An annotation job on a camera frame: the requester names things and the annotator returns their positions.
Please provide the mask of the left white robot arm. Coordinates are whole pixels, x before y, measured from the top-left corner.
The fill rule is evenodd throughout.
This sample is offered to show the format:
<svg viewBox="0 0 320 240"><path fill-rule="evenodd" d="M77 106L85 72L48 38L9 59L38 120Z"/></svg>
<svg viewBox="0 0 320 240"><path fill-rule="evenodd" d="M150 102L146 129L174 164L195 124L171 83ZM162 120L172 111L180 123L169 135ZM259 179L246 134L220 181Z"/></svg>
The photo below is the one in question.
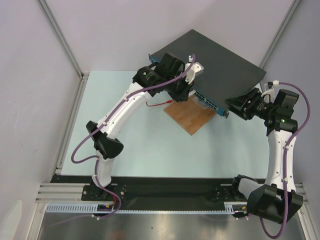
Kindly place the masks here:
<svg viewBox="0 0 320 240"><path fill-rule="evenodd" d="M189 99L197 71L195 55L189 55L187 63L171 53L165 53L159 62L141 67L132 78L128 89L117 104L98 122L89 121L86 129L93 140L97 161L92 180L92 194L99 200L110 195L111 173L115 158L124 145L117 136L134 113L152 97L167 92L176 102Z"/></svg>

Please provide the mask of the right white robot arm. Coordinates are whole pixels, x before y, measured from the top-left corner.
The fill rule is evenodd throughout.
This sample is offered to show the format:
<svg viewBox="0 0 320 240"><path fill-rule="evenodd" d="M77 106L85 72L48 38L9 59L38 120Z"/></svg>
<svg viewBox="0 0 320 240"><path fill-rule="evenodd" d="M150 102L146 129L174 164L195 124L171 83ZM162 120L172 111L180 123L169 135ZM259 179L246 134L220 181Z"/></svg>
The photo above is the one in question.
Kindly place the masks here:
<svg viewBox="0 0 320 240"><path fill-rule="evenodd" d="M264 120L269 145L265 182L241 175L233 178L230 195L236 201L247 199L247 212L281 224L286 223L302 206L293 180L293 150L298 122L292 119L299 94L280 89L274 102L265 102L258 88L226 99L229 109L244 120L257 116Z"/></svg>

